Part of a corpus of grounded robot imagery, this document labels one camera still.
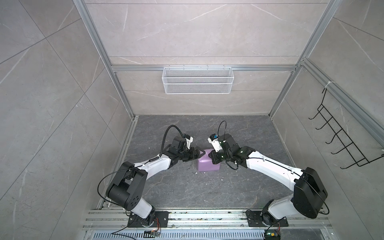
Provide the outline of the pink wrapping paper sheet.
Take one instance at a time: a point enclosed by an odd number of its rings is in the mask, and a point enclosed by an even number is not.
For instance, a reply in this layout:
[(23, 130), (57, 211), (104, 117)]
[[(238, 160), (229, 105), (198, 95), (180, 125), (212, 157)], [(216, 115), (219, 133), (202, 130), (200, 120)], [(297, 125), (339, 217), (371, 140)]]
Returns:
[(209, 153), (214, 151), (214, 149), (204, 150), (205, 154), (198, 159), (197, 169), (199, 172), (209, 172), (209, 171), (218, 171), (220, 169), (220, 164), (213, 164), (212, 159), (209, 157)]

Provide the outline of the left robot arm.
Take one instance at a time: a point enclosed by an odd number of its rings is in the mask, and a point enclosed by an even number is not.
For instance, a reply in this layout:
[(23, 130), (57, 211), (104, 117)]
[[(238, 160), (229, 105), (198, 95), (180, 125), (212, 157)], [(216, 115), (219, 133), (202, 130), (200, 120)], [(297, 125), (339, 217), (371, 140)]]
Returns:
[(124, 162), (106, 190), (107, 197), (115, 205), (146, 220), (149, 225), (154, 221), (156, 209), (142, 197), (146, 181), (179, 161), (189, 162), (201, 158), (205, 150), (192, 147), (192, 141), (190, 136), (175, 137), (171, 144), (162, 147), (160, 154), (152, 159), (136, 164)]

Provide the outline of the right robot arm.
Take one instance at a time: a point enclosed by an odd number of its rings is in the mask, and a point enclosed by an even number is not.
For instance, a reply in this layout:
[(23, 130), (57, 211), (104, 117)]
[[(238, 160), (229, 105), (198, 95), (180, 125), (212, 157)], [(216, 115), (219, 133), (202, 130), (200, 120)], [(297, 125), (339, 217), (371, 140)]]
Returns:
[(291, 167), (251, 147), (240, 147), (230, 134), (222, 136), (212, 134), (208, 137), (208, 142), (214, 148), (209, 153), (213, 164), (234, 163), (236, 166), (260, 172), (293, 192), (279, 200), (270, 200), (264, 206), (260, 213), (264, 225), (273, 226), (283, 218), (297, 214), (310, 219), (315, 219), (321, 214), (328, 193), (314, 169), (307, 167), (302, 170)]

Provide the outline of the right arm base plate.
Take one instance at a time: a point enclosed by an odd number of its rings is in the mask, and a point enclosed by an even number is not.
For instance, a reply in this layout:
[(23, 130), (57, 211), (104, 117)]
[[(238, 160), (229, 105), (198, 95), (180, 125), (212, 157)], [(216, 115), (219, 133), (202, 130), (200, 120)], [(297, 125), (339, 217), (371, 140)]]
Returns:
[(262, 211), (246, 210), (246, 219), (249, 227), (288, 227), (289, 223), (287, 218), (277, 220), (269, 213), (263, 213)]

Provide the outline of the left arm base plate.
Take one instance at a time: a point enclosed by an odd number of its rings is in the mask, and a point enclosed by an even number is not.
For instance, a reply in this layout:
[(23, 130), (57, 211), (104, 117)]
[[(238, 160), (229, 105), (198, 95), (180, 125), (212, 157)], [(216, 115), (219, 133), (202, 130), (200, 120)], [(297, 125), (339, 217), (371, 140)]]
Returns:
[(160, 228), (165, 228), (168, 226), (169, 221), (169, 212), (167, 211), (155, 211), (150, 213), (147, 218), (141, 218), (136, 214), (131, 214), (128, 221), (129, 228), (156, 228), (158, 225)]

